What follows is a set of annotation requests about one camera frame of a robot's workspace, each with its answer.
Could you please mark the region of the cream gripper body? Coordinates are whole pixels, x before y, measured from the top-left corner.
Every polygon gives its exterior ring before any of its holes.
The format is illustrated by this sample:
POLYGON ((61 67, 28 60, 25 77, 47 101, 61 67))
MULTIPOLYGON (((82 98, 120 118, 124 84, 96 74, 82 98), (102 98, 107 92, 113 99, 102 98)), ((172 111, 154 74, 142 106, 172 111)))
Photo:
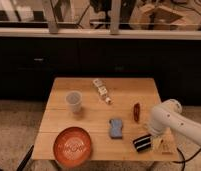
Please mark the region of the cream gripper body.
POLYGON ((162 136, 152 138, 152 150, 154 152, 161 152, 161 153, 165 153, 168 151, 167 144, 162 136))

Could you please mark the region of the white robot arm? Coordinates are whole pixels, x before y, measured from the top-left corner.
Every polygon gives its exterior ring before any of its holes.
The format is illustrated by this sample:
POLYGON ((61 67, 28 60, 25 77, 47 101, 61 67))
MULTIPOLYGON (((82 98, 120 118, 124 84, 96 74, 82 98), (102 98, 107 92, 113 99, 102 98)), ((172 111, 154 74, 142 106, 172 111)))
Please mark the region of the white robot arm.
POLYGON ((179 132, 201 147, 201 124, 181 115, 182 106, 175 99, 155 105, 150 112, 147 124, 149 133, 163 135, 167 128, 179 132))

